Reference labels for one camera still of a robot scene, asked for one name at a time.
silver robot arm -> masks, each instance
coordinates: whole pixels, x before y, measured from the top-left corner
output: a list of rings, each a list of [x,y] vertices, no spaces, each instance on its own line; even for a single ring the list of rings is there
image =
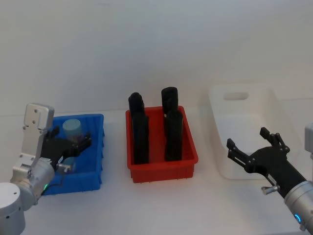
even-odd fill
[[[0,183],[1,235],[20,235],[23,232],[24,211],[38,203],[54,177],[50,159],[40,157],[53,115],[54,109],[50,106],[32,103],[26,107],[22,152],[13,167],[10,183]]]
[[[228,139],[228,157],[244,168],[247,173],[259,173],[271,184],[262,187],[263,194],[278,192],[300,225],[313,235],[313,183],[307,181],[287,160],[290,149],[279,133],[270,134],[261,128],[260,135],[271,146],[264,147],[250,156],[240,151],[232,139]],[[313,124],[305,129],[305,149],[313,153]]]

white plastic bin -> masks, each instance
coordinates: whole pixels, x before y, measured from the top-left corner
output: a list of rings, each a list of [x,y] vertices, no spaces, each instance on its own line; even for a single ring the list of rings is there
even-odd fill
[[[227,139],[250,155],[269,146],[259,133],[266,127],[271,133],[280,133],[290,148],[288,161],[294,163],[302,147],[289,117],[272,89],[262,84],[218,85],[210,89],[209,99],[214,121],[210,139],[219,172],[228,179],[264,179],[259,174],[248,174],[227,157]]]

plastic container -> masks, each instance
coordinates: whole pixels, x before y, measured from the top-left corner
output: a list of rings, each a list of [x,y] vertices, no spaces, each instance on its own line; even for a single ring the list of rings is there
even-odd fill
[[[102,149],[104,146],[104,117],[102,114],[55,117],[53,119],[53,127],[60,126],[60,133],[56,138],[66,139],[62,125],[66,120],[72,118],[80,120],[84,133],[90,132],[91,146],[76,157],[75,172],[64,176],[63,185],[61,187],[50,187],[44,195],[97,190],[100,189],[102,184],[101,171],[103,158]],[[61,178],[60,173],[56,172],[50,185],[60,184]]]
[[[288,161],[294,163],[302,148],[301,140],[273,90],[262,84],[218,85],[209,92],[214,121],[210,139],[219,172],[228,179],[264,179],[259,174],[248,174],[227,157],[227,139],[250,155],[269,146],[259,133],[266,127],[280,133],[291,149]]]
[[[194,165],[198,162],[198,155],[192,140],[185,110],[181,106],[179,106],[179,110],[183,115],[182,160],[165,161],[166,140],[162,106],[150,107],[145,108],[145,113],[149,117],[149,163],[139,165],[134,164],[132,120],[130,111],[126,112],[127,166],[131,171],[134,183],[193,177]]]

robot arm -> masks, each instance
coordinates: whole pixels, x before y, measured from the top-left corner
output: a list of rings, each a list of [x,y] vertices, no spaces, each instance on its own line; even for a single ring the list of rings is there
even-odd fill
[[[290,149],[279,133],[270,134],[263,127],[260,135],[271,146],[257,150],[250,156],[240,151],[232,139],[227,140],[228,157],[242,166],[247,173],[259,173],[270,182],[262,187],[265,195],[279,192],[285,204],[300,224],[301,230],[313,234],[313,183],[307,181],[287,160]]]
[[[91,145],[87,134],[80,143],[55,138],[51,132],[54,109],[41,104],[28,104],[24,117],[22,152],[13,166],[10,183],[0,183],[0,234],[20,235],[25,228],[24,211],[38,203],[56,170],[67,172],[62,161],[79,154]]]

blue indicator light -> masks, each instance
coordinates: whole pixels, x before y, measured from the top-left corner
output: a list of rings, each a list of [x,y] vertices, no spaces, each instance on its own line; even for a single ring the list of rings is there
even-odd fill
[[[298,220],[299,223],[301,223],[301,218],[300,218],[300,216],[298,216],[297,214],[295,214],[294,217],[296,218],[296,220]]]

